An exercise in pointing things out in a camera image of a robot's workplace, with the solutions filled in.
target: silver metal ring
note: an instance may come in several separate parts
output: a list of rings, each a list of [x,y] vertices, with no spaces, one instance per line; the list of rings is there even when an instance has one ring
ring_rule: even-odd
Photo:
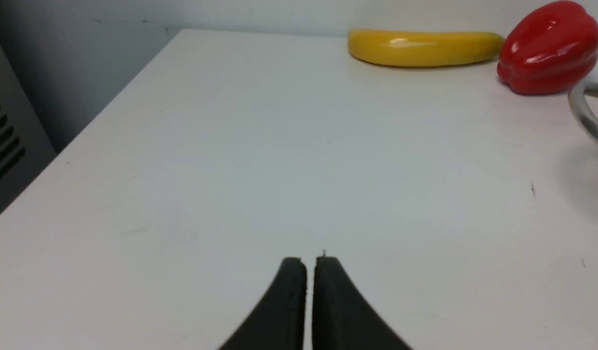
[[[598,119],[592,113],[585,95],[598,98],[598,83],[580,82],[569,92],[571,111],[583,129],[598,142]]]

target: plastic vegetable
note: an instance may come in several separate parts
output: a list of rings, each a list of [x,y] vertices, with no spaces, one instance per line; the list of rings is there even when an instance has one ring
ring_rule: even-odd
[[[523,95],[556,93],[574,86],[597,63],[598,24],[567,0],[532,11],[508,35],[497,73]]]
[[[458,66],[498,55],[504,38],[488,32],[416,33],[352,29],[348,51],[372,64],[396,67]]]

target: red bell pepper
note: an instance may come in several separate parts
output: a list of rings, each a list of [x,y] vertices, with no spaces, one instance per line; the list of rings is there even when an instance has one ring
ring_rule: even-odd
[[[574,86],[597,63],[598,24],[579,4],[561,0],[532,11],[508,35],[497,73],[522,95]]]

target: banana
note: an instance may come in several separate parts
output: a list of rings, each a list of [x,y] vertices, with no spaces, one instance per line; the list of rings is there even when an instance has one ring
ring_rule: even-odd
[[[490,32],[417,33],[352,29],[348,51],[360,60],[395,67],[460,66],[494,58],[504,38]]]

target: white wall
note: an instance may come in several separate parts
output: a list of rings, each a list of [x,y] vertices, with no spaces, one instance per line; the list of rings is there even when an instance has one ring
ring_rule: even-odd
[[[547,2],[0,0],[0,40],[48,135],[61,149],[180,27],[336,36],[350,27],[507,35]],[[598,0],[580,3],[598,20]]]

